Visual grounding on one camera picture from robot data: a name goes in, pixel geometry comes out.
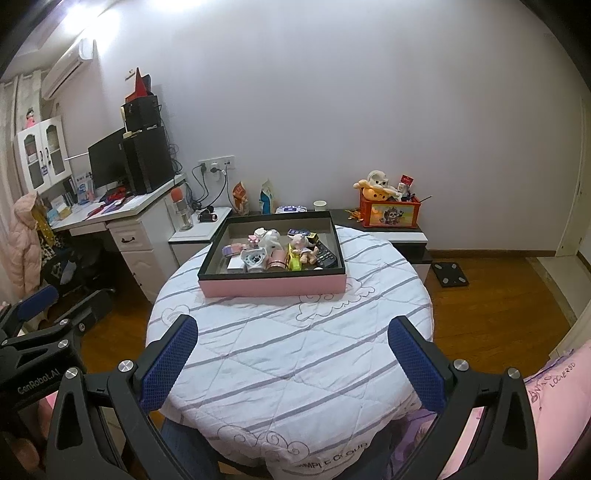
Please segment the person's left hand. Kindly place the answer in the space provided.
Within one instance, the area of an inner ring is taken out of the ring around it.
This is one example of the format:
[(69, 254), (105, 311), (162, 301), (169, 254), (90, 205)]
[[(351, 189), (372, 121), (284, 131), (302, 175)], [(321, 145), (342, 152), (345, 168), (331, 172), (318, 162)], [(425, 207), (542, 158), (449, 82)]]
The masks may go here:
[(45, 478), (45, 473), (40, 468), (40, 456), (30, 440), (11, 440), (1, 434), (1, 478)]

